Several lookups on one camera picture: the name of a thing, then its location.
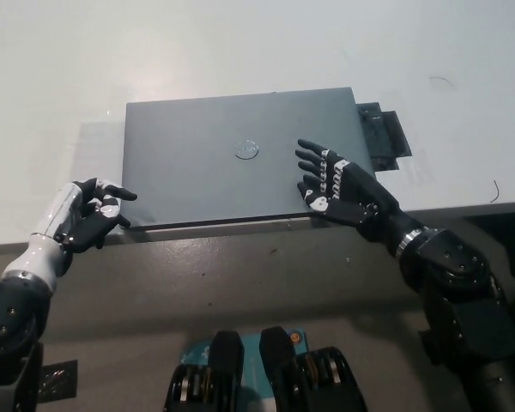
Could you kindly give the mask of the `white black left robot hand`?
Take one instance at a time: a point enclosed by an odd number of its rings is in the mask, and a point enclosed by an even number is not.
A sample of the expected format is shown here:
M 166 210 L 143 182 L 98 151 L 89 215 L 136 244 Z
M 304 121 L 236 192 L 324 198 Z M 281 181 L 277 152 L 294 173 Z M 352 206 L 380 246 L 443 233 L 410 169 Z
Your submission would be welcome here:
M 59 190 L 39 219 L 33 234 L 46 236 L 66 251 L 100 249 L 115 228 L 130 226 L 120 203 L 137 200 L 137 194 L 106 179 L 73 181 Z

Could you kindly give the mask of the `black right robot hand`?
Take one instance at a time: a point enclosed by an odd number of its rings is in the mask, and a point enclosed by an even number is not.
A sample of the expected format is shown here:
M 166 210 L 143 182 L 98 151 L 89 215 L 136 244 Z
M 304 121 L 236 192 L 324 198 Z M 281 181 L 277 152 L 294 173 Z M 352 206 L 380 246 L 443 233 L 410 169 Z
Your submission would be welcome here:
M 396 199 L 357 163 L 315 142 L 300 139 L 298 145 L 298 167 L 305 174 L 297 187 L 309 210 L 381 242 L 398 210 Z

